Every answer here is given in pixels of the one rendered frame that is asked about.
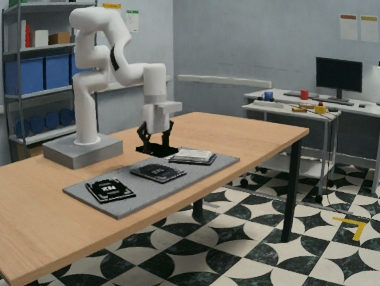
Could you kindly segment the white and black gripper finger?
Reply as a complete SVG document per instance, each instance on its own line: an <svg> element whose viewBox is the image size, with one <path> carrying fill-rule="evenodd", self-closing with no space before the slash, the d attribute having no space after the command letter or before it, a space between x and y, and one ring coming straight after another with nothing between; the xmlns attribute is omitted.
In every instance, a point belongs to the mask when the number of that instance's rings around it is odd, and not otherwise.
<svg viewBox="0 0 380 286"><path fill-rule="evenodd" d="M162 145L170 146L169 144L169 136L171 135L172 127L174 125L174 122L169 119L169 129L162 132Z"/></svg>
<svg viewBox="0 0 380 286"><path fill-rule="evenodd" d="M143 133L144 129L145 129L145 131ZM151 135L147 131L146 121L138 128L138 130L136 132L137 132L139 138L141 139L141 141L143 141L143 151L145 153L149 153L150 154L151 153L151 142L149 142L149 140L151 138Z"/></svg>

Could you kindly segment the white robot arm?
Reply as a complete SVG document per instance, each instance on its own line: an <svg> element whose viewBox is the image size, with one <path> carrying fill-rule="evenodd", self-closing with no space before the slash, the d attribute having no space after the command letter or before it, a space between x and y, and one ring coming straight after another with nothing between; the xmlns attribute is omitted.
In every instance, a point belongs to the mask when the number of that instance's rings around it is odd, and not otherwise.
<svg viewBox="0 0 380 286"><path fill-rule="evenodd" d="M182 110L182 103L166 101L164 64L128 65L126 62L123 47L125 48L131 42L132 37L117 11L106 10L102 7L79 8L71 12L69 22L71 27L78 29L75 37L76 67L78 69L99 68L99 70L79 72L72 78L77 131L77 139L74 141L76 146L88 147L101 142L101 138L97 137L95 101L89 93L109 87L110 68L115 79L122 86L144 83L144 103L160 105L157 106L157 114L165 115ZM104 32L111 51L107 46L94 46L95 33L98 31Z"/></svg>

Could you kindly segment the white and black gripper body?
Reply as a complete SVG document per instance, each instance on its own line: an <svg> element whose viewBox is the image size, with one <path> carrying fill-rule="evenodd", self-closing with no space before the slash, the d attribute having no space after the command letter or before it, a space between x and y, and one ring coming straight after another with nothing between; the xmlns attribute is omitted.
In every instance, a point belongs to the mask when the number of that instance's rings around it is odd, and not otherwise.
<svg viewBox="0 0 380 286"><path fill-rule="evenodd" d="M157 114L157 105L142 105L140 126L146 121L147 131L150 135L164 132L169 129L169 114Z"/></svg>

